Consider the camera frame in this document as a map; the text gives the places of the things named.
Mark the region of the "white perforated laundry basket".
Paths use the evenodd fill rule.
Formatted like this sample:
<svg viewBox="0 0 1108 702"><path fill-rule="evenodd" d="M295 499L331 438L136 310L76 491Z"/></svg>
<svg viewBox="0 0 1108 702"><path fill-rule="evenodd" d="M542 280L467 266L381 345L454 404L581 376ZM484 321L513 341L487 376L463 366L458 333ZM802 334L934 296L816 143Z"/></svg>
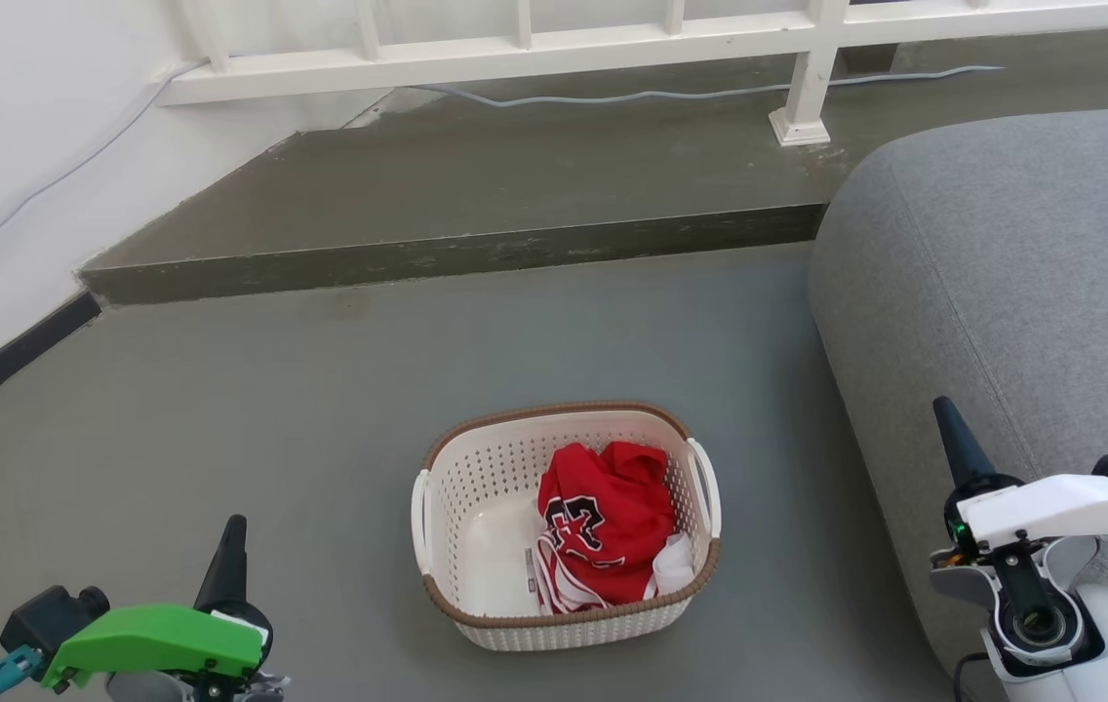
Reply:
<svg viewBox="0 0 1108 702"><path fill-rule="evenodd" d="M693 540L693 584L644 603L542 613L535 500L554 450L625 441L665 450L676 526ZM416 476L411 530L425 592L466 639L488 650L536 652L620 643L683 616L722 555L722 500L714 465L666 410L588 403L512 410L448 432Z"/></svg>

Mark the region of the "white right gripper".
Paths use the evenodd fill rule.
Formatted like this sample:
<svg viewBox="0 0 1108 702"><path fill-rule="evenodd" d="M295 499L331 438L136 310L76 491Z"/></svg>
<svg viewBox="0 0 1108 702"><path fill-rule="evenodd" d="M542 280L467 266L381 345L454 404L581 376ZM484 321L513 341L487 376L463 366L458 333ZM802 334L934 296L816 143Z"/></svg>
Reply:
<svg viewBox="0 0 1108 702"><path fill-rule="evenodd" d="M933 400L954 489L943 523L963 554L991 554L1019 541L1108 536L1108 477L1061 474L1025 483L999 474L954 401Z"/></svg>

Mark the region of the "black baseboard strip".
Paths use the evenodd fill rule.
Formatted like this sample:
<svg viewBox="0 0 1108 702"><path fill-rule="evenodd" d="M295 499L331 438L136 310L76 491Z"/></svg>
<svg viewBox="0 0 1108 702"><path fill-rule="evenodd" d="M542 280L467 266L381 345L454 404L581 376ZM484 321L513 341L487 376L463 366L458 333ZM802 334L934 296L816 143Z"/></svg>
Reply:
<svg viewBox="0 0 1108 702"><path fill-rule="evenodd" d="M47 351L59 345L76 330L89 326L99 314L102 314L102 307L95 298L80 292L52 314L7 342L0 348L0 388L16 376L16 373L31 365L38 357L47 354Z"/></svg>

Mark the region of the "white wooden railing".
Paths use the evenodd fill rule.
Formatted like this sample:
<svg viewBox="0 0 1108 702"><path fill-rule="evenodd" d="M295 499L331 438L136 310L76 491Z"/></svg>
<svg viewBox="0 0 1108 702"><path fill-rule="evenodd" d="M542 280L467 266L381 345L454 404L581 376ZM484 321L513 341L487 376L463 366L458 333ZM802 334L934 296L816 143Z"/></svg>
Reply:
<svg viewBox="0 0 1108 702"><path fill-rule="evenodd" d="M504 35L386 44L375 0L357 0L353 47L233 56L212 0L179 4L205 62L161 86L163 106L794 55L784 107L770 115L782 146L829 142L821 109L840 50L1108 28L1108 0L804 0L791 12L707 19L661 0L657 23L536 31L532 0L514 0Z"/></svg>

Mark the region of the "red basketball jersey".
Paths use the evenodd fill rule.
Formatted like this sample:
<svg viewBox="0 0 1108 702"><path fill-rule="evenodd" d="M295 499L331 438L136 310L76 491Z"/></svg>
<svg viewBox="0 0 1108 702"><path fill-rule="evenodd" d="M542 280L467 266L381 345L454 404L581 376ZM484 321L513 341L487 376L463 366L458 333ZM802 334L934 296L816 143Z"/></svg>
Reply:
<svg viewBox="0 0 1108 702"><path fill-rule="evenodd" d="M667 454L625 441L554 450L535 506L542 613L644 603L691 585L693 540L676 526Z"/></svg>

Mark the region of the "grey fabric sofa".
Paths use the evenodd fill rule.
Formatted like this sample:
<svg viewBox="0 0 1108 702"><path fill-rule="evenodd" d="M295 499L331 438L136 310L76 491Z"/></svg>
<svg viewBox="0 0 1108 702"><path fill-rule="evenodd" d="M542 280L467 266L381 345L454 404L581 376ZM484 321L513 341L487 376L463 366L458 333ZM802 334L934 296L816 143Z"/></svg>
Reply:
<svg viewBox="0 0 1108 702"><path fill-rule="evenodd" d="M929 558L954 488L933 400L994 467L1088 474L1108 456L1108 110L1001 117L894 140L825 210L810 306L892 548L946 674L986 615Z"/></svg>

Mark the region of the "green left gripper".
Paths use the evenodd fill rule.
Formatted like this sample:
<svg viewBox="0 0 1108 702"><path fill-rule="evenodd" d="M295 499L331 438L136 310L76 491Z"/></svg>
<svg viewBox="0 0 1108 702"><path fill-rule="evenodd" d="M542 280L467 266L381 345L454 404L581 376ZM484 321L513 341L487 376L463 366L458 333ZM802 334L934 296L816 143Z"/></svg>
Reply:
<svg viewBox="0 0 1108 702"><path fill-rule="evenodd" d="M203 688L242 686L273 641L269 619L248 601L247 525L245 516L229 516L194 600L197 610L179 603L109 610L59 646L41 685L63 690L100 674L158 672Z"/></svg>

